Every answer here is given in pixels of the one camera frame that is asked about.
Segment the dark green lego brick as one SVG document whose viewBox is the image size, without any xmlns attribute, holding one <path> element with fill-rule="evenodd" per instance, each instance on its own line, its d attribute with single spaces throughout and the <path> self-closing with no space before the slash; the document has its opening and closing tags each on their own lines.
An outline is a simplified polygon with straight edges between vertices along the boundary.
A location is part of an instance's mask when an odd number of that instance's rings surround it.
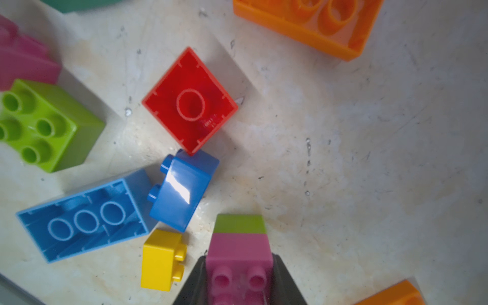
<svg viewBox="0 0 488 305">
<path fill-rule="evenodd" d="M 41 0 L 41 2 L 61 13 L 71 13 L 103 8 L 122 0 Z"/>
</svg>

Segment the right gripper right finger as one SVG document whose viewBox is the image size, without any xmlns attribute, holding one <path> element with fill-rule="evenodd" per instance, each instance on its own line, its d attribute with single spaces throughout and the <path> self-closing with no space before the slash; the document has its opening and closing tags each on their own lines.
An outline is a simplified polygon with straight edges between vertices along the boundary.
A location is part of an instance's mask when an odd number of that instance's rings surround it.
<svg viewBox="0 0 488 305">
<path fill-rule="evenodd" d="M 282 258 L 273 254 L 272 304 L 307 305 Z"/>
</svg>

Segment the lime green lego brick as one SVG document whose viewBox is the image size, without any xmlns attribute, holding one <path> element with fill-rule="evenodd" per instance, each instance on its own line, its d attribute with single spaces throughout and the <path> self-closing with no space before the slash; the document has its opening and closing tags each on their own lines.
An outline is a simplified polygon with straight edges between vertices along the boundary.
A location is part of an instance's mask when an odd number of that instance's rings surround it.
<svg viewBox="0 0 488 305">
<path fill-rule="evenodd" d="M 261 215 L 219 214 L 213 233 L 265 234 L 266 223 Z"/>
</svg>

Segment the orange long lego brick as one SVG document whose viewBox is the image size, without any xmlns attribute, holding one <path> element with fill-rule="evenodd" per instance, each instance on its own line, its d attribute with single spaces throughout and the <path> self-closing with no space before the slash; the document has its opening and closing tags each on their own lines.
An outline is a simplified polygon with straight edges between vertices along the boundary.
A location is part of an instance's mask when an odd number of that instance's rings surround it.
<svg viewBox="0 0 488 305">
<path fill-rule="evenodd" d="M 382 0 L 233 1 L 234 13 L 333 57 L 361 56 Z"/>
</svg>

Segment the magenta lego brick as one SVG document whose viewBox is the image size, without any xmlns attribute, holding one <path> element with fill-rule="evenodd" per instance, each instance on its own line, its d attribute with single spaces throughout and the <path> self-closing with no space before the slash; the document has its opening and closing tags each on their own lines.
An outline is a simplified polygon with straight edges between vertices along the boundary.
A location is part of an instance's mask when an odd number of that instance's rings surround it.
<svg viewBox="0 0 488 305">
<path fill-rule="evenodd" d="M 206 269 L 209 304 L 269 304 L 273 256 L 267 235 L 214 233 Z"/>
</svg>

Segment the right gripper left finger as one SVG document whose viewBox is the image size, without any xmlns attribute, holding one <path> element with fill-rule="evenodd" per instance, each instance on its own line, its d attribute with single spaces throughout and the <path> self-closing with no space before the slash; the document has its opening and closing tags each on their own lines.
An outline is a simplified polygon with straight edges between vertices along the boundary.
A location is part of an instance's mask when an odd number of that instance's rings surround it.
<svg viewBox="0 0 488 305">
<path fill-rule="evenodd" d="M 201 256 L 173 305 L 208 305 L 206 256 Z"/>
</svg>

